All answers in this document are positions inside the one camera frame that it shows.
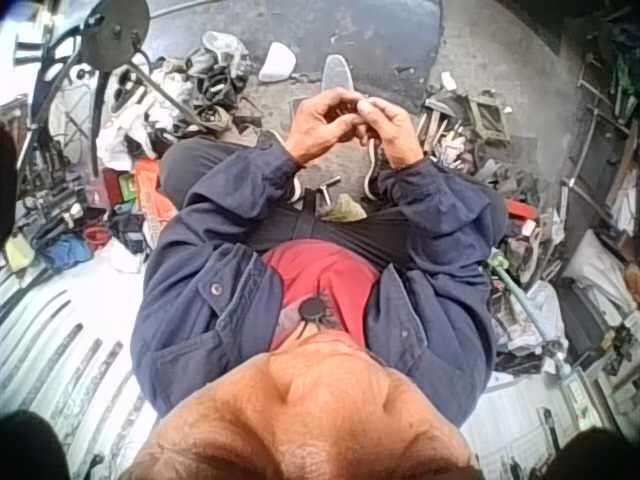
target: hammer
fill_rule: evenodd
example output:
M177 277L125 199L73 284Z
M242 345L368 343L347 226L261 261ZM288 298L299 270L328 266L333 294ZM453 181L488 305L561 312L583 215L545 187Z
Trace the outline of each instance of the hammer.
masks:
M324 201L327 204L327 207L331 206L331 197L329 196L329 187L333 187L342 181L341 176L333 177L331 180L327 180L326 182L321 183L316 187L317 193L322 193L324 197Z

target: green object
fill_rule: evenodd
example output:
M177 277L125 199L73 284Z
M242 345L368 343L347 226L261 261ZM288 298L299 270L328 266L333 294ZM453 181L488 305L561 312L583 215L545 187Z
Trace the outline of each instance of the green object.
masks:
M132 173L125 173L118 177L122 201L129 202L136 198L136 185Z

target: jacket sleeve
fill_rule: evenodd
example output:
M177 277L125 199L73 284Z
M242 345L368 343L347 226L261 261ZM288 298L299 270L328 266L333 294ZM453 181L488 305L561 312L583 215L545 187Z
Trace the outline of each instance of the jacket sleeve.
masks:
M247 295L246 282L257 280L245 272L261 269L255 253L240 242L266 217L298 168L279 144L239 151L194 185L184 209L163 229L147 265L131 339L134 373L161 415L234 366L220 346L239 327L230 325L226 335L222 316L239 292ZM264 275L263 284L272 282ZM272 316L277 319L277 312ZM245 350L268 345L267 336L254 333Z
M404 299L395 298L390 304L382 292L383 300L373 307L379 309L377 318L395 312L396 321L411 327L370 324L369 332L392 364L412 378L445 417L460 425L493 369L489 281L482 266L503 235L504 201L488 187L441 170L428 159L396 173L391 194L409 220L407 249L412 265L402 275L385 272L380 288L385 288L385 281L387 287L393 284L393 279L385 279L393 273L408 307L399 308ZM405 313L402 320L400 311ZM401 330L401 336L390 335L392 328ZM397 339L395 345L390 338Z

